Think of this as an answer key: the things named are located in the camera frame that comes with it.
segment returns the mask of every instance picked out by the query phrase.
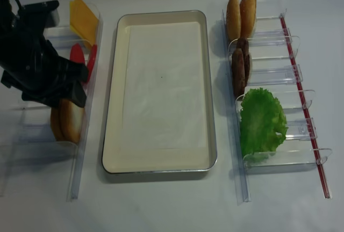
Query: green lettuce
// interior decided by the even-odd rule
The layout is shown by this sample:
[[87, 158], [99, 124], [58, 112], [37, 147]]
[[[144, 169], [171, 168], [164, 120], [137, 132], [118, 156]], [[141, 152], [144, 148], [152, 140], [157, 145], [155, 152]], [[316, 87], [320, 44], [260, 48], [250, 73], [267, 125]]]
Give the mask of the green lettuce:
[[240, 144], [242, 156], [276, 151], [285, 140], [286, 117], [280, 101], [262, 88], [251, 89], [241, 103]]

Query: clear plastic holder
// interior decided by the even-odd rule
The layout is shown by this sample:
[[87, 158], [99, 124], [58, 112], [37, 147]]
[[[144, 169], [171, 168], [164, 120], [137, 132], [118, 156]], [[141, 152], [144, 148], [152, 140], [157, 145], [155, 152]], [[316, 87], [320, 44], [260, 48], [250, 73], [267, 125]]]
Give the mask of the clear plastic holder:
[[[264, 37], [256, 36], [258, 32], [254, 34], [253, 38], [248, 39], [249, 44], [249, 52], [252, 57], [253, 65], [255, 61], [262, 61], [262, 60], [282, 60], [282, 59], [290, 59], [290, 53], [288, 51], [287, 44], [291, 45], [293, 56], [296, 57], [299, 46], [300, 46], [300, 38], [298, 36], [267, 36], [266, 34]], [[228, 47], [228, 54], [230, 56], [230, 60], [232, 53], [236, 49], [237, 46], [237, 39], [231, 41]]]
[[[300, 93], [307, 95], [306, 103], [302, 105], [300, 101]], [[283, 111], [286, 115], [288, 130], [286, 132], [286, 140], [302, 140], [308, 141], [311, 139], [316, 139], [318, 137], [316, 128], [314, 125], [313, 118], [305, 119], [295, 119], [292, 115], [303, 109], [309, 108], [314, 99], [315, 93], [312, 90], [308, 91], [288, 91], [288, 92], [277, 92], [273, 93], [273, 96], [278, 98]], [[241, 112], [241, 103], [245, 95], [239, 96], [235, 101], [235, 108], [237, 114], [238, 126], [240, 126], [240, 112]]]
[[296, 84], [302, 80], [300, 66], [296, 64], [281, 68], [252, 70], [247, 86]]
[[[298, 89], [302, 88], [302, 74], [299, 66], [295, 63], [300, 38], [290, 36], [290, 31], [285, 25], [287, 1], [257, 0], [255, 32], [253, 37], [248, 39], [249, 51], [252, 56], [251, 85], [288, 84], [289, 82], [289, 84], [297, 84]], [[331, 193], [323, 174], [322, 164], [326, 162], [332, 151], [317, 148], [317, 133], [313, 119], [308, 112], [315, 95], [312, 90], [299, 89], [300, 91], [274, 93], [274, 96], [280, 100], [287, 117], [289, 131], [286, 141], [277, 148], [277, 152], [242, 156], [240, 110], [238, 108], [240, 102], [235, 100], [231, 86], [231, 54], [235, 49], [236, 40], [233, 42], [228, 40], [225, 12], [223, 11], [222, 14], [223, 38], [226, 48], [227, 76], [230, 84], [230, 98], [226, 99], [226, 109], [228, 130], [231, 135], [233, 174], [238, 204], [243, 201], [251, 201], [248, 185], [249, 174], [308, 171], [316, 167], [320, 174], [324, 196], [330, 198]]]
[[[50, 166], [58, 165], [56, 172], [52, 172], [51, 179], [58, 181], [56, 184], [59, 186], [55, 186], [51, 192], [46, 193], [53, 191], [57, 193], [56, 189], [58, 189], [57, 194], [63, 195], [63, 198], [68, 201], [78, 197], [103, 29], [103, 21], [96, 6], [92, 4], [88, 6], [99, 20], [95, 34], [97, 56], [91, 78], [84, 86], [87, 100], [80, 141], [78, 145], [71, 142], [56, 142], [50, 128], [50, 107], [31, 101], [22, 101], [20, 91], [13, 88], [4, 89], [0, 107], [0, 196], [6, 197], [20, 189], [20, 183], [16, 182], [16, 174], [12, 171], [18, 165], [28, 170], [39, 166], [38, 172], [31, 172], [30, 176], [33, 180], [39, 179], [38, 187], [44, 190], [52, 189], [45, 184], [51, 181], [40, 180], [40, 177], [45, 176], [45, 169], [49, 170]], [[89, 42], [80, 39], [70, 30], [69, 25], [47, 28], [44, 36], [52, 43], [58, 54], [67, 59], [69, 59], [71, 47], [79, 44], [87, 64], [90, 49], [85, 45]]]
[[[319, 158], [314, 157], [315, 151], [319, 153]], [[243, 158], [243, 161], [248, 173], [257, 174], [258, 170], [250, 169], [261, 167], [270, 167], [270, 171], [283, 170], [285, 172], [295, 172], [302, 171], [303, 168], [316, 168], [317, 165], [324, 164], [331, 154], [331, 149], [275, 151], [247, 154]], [[262, 169], [260, 171], [266, 173], [268, 170]]]

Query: red strip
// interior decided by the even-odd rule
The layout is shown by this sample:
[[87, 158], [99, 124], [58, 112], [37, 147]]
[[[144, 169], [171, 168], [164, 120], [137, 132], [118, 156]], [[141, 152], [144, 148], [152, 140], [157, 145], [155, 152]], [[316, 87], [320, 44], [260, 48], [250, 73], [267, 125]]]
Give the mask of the red strip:
[[[289, 52], [289, 55], [290, 55], [290, 62], [291, 62], [292, 65], [294, 65], [294, 64], [296, 64], [296, 61], [295, 61], [294, 54], [293, 54], [293, 51], [292, 51], [292, 47], [291, 47], [291, 43], [290, 43], [290, 39], [289, 39], [289, 34], [288, 34], [288, 30], [287, 30], [287, 27], [286, 27], [283, 15], [280, 16], [280, 20], [281, 20], [282, 28], [284, 30], [284, 36], [285, 36], [286, 44], [287, 44], [287, 47], [288, 47], [288, 52]], [[297, 70], [295, 71], [295, 75], [296, 75], [296, 77], [298, 77], [298, 75], [299, 75]], [[301, 91], [299, 93], [300, 94], [301, 103], [302, 103], [303, 106], [305, 106], [306, 98], [305, 98], [305, 95], [304, 95], [304, 93], [302, 91], [303, 89], [302, 89], [301, 81], [299, 80], [296, 84], [297, 84], [297, 89], [299, 91]], [[304, 108], [303, 112], [305, 114], [305, 118], [310, 118], [310, 113], [309, 113], [307, 107]], [[318, 144], [317, 144], [316, 139], [311, 139], [311, 142], [312, 142], [313, 149], [318, 149]], [[314, 155], [315, 155], [317, 160], [320, 159], [320, 153], [317, 150], [314, 151]], [[321, 181], [321, 185], [322, 185], [322, 190], [324, 191], [324, 196], [325, 196], [325, 198], [331, 198], [331, 194], [329, 192], [328, 185], [327, 185], [327, 180], [326, 180], [326, 177], [325, 177], [324, 167], [323, 167], [322, 164], [318, 165], [318, 171], [319, 171], [320, 181]]]

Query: cheese slice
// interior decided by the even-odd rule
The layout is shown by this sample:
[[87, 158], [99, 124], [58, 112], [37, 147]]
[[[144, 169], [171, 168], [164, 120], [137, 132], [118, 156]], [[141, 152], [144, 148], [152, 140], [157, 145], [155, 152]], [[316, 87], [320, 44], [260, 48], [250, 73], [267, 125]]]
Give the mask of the cheese slice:
[[98, 18], [82, 0], [74, 0], [69, 3], [70, 29], [82, 39], [90, 42], [88, 48], [96, 43]]

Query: white tray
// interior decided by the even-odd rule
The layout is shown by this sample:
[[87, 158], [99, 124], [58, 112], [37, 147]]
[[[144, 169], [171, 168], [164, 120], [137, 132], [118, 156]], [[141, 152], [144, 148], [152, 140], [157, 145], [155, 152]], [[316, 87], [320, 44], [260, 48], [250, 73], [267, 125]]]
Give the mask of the white tray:
[[103, 167], [206, 171], [217, 158], [206, 18], [129, 14], [117, 27]]

